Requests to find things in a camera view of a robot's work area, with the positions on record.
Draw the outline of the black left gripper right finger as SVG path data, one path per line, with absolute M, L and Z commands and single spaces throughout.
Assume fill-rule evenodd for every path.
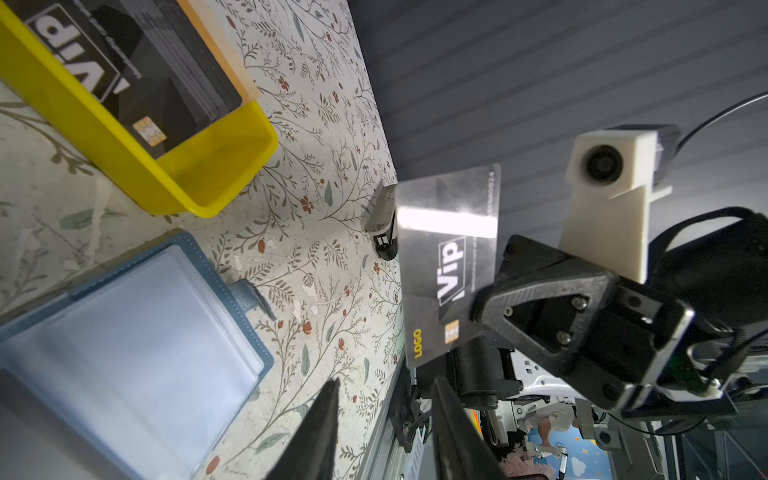
M 432 386 L 432 436 L 438 479 L 506 478 L 466 414 L 457 394 L 441 376 Z

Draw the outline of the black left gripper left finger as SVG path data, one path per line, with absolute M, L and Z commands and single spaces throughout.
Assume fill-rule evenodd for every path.
M 338 379 L 325 382 L 267 480 L 333 477 L 338 435 Z

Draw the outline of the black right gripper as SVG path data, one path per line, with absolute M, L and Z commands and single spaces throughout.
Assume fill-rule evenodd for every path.
M 520 235 L 471 316 L 610 411 L 644 408 L 693 317 L 668 293 Z

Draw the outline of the yellow plastic card tray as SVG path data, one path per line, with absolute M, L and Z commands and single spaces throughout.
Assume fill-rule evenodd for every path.
M 1 78 L 156 216 L 217 215 L 278 146 L 204 1 L 5 1 Z

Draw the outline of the blue leather card holder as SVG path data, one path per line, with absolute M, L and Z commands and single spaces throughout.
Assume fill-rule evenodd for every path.
M 190 479 L 274 364 L 188 232 L 16 317 L 1 364 L 132 479 Z

